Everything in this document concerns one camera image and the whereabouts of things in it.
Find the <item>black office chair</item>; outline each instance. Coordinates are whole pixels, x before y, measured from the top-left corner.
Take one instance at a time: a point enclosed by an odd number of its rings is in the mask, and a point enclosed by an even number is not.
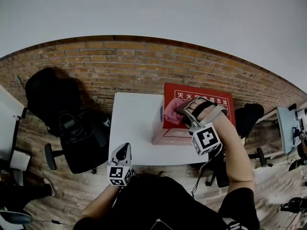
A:
[[[10,211],[6,207],[1,207],[0,215],[11,224],[26,225],[33,222],[32,216],[23,209],[20,211]]]
[[[62,150],[52,151],[45,145],[51,170],[56,170],[55,157],[63,155],[73,173],[82,173],[108,160],[109,127],[101,114],[87,111],[73,79],[59,79],[52,68],[32,76],[25,86],[28,109],[47,126],[48,132],[60,137]]]
[[[260,104],[245,104],[244,107],[235,110],[236,131],[241,138],[247,138],[257,120],[264,115],[264,109]],[[217,156],[214,153],[209,154],[212,161],[209,162],[207,168],[213,171],[211,180],[206,182],[206,186],[212,186],[215,178],[218,187],[229,186],[229,179],[226,173],[225,155],[220,152]],[[250,159],[259,158],[261,166],[265,166],[266,160],[261,148],[257,148],[257,153],[249,154]]]

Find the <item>desk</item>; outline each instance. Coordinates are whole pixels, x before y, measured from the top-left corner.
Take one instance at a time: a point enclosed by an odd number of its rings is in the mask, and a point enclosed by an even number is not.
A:
[[[153,119],[163,96],[157,94],[115,94],[109,159],[119,145],[129,142],[133,165],[178,165],[208,161],[191,146],[153,145]]]
[[[268,117],[276,114],[278,123],[279,123],[279,128],[280,128],[280,133],[281,133],[281,139],[282,139],[282,145],[283,145],[283,151],[271,153],[271,154],[265,154],[264,157],[273,157],[277,156],[280,154],[287,154],[292,151],[292,149],[297,146],[300,143],[300,140],[298,137],[295,138],[295,146],[293,145],[293,134],[294,134],[294,129],[293,127],[299,127],[299,122],[295,118],[295,110],[289,111],[288,108],[285,107],[277,107],[275,110],[269,112],[262,118],[258,119],[256,122],[259,123]]]

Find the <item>black strap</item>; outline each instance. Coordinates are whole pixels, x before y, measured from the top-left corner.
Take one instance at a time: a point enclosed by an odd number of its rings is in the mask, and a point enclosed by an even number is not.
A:
[[[194,111],[192,112],[192,115],[197,118],[199,114],[201,114],[201,112],[206,109],[207,107],[211,106],[211,105],[215,105],[217,106],[216,104],[214,104],[213,102],[211,101],[205,101],[201,104],[199,104],[195,109]]]

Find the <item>pink cloth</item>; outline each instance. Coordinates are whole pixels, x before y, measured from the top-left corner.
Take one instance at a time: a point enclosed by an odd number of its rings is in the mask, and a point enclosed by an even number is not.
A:
[[[184,115],[176,113],[175,108],[179,107],[183,103],[184,103],[184,101],[181,100],[181,99],[178,99],[178,98],[174,98],[173,100],[171,100],[171,102],[165,108],[164,114],[163,114],[166,121],[171,122],[174,125],[180,124]]]

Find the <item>wooden floor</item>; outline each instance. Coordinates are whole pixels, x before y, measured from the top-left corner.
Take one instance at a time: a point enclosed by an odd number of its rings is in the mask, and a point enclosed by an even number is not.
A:
[[[248,150],[257,148],[257,142],[252,139],[248,143]],[[55,197],[46,197],[30,202],[25,210],[35,220],[58,220],[73,226],[83,208],[95,199],[109,184],[106,176],[106,165],[97,168],[97,174],[90,172],[72,174],[68,168],[65,158],[56,158],[58,169],[51,171],[46,163],[44,145],[51,143],[53,150],[60,150],[59,139],[50,135],[44,123],[37,117],[27,113],[26,119],[22,121],[18,131],[17,147],[30,150],[32,157],[26,175],[27,180],[33,184],[42,184],[43,178],[49,178],[56,190]],[[294,160],[296,151],[289,156],[289,161]],[[271,161],[273,164],[284,164],[286,157]],[[258,161],[252,161],[255,169],[255,201],[257,213],[261,222],[261,229],[275,230],[287,226],[294,219],[295,214],[278,212],[279,205],[286,203],[291,197],[305,196],[306,189],[302,186],[307,178],[305,171],[296,169],[288,172],[288,165],[273,166],[272,168],[261,168]],[[190,165],[180,166],[136,166],[138,173],[158,173],[165,171],[167,175],[190,192],[194,187],[198,171]],[[207,205],[213,210],[218,210],[227,188],[218,188],[216,184],[206,187],[206,176],[200,180],[195,199]],[[28,226],[34,230],[60,230],[71,229],[66,225],[55,225],[50,222],[34,222]]]

